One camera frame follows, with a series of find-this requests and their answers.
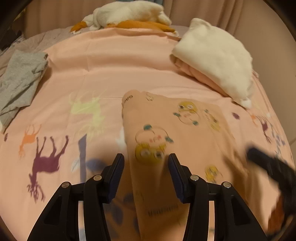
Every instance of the mattress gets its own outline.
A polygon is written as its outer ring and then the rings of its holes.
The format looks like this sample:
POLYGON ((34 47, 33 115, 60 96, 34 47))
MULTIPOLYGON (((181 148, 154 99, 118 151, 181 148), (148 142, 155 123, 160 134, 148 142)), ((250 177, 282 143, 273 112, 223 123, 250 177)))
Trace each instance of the mattress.
MULTIPOLYGON (((246 148, 256 145, 293 166, 287 138, 258 75, 254 107, 246 111, 172 63, 178 40, 153 30, 115 28, 79 34, 45 50, 49 67, 32 104, 0 139, 0 215, 18 241, 27 239, 62 182, 85 182, 117 153, 124 154, 126 165, 116 198, 104 207, 108 229, 113 240, 141 240, 121 105, 132 89, 217 105, 242 159, 246 148)), ((245 166, 248 205, 266 229, 279 191, 259 168, 245 166)), ((79 227, 83 240, 82 215, 79 227)))

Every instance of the wall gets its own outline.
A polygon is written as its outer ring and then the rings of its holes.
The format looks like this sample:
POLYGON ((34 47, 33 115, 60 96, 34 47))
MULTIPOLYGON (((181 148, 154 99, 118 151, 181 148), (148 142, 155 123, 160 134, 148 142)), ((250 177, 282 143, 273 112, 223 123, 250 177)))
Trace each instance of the wall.
POLYGON ((245 0, 234 36, 253 56, 270 102, 296 159, 296 42, 263 0, 245 0))

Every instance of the cartoon eye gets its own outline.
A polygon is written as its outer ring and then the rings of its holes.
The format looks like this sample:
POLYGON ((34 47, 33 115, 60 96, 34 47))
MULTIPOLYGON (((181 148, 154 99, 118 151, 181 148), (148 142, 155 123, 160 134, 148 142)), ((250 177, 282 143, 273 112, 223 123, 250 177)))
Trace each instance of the cartoon eye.
POLYGON ((154 157, 156 158, 156 159, 162 159, 163 157, 164 157, 164 154, 163 154, 163 152, 161 152, 161 151, 156 151, 155 153, 154 153, 154 157))
POLYGON ((140 152, 141 156, 149 156, 150 155, 150 151, 148 149, 143 149, 140 152))

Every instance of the orange plush fabric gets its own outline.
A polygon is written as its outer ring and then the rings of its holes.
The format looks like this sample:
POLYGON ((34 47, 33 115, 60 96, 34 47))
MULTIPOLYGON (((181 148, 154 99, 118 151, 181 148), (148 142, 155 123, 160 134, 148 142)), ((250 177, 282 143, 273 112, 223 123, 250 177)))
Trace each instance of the orange plush fabric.
POLYGON ((82 29, 82 28, 86 28, 86 27, 87 27, 86 22, 81 21, 81 22, 75 24, 75 25, 71 28, 70 32, 73 32, 73 31, 79 31, 80 29, 82 29))
POLYGON ((156 22, 141 22, 141 21, 135 21, 135 20, 127 20, 120 22, 119 24, 108 24, 106 28, 148 28, 148 29, 154 29, 154 30, 161 30, 163 32, 175 32, 175 29, 156 22))

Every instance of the white folded blanket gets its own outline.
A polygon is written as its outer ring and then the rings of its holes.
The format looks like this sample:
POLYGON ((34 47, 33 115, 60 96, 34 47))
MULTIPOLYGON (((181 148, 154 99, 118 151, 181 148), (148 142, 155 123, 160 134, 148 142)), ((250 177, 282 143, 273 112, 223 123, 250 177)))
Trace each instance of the white folded blanket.
POLYGON ((163 11, 163 6, 149 1, 116 1, 96 8, 93 14, 86 16, 86 22, 91 30, 106 27, 108 24, 119 24, 126 20, 153 21, 171 25, 172 21, 163 11))
POLYGON ((172 54, 211 79, 223 90, 216 89, 218 92, 226 93, 245 108, 251 108, 252 57, 231 34, 194 18, 172 54))

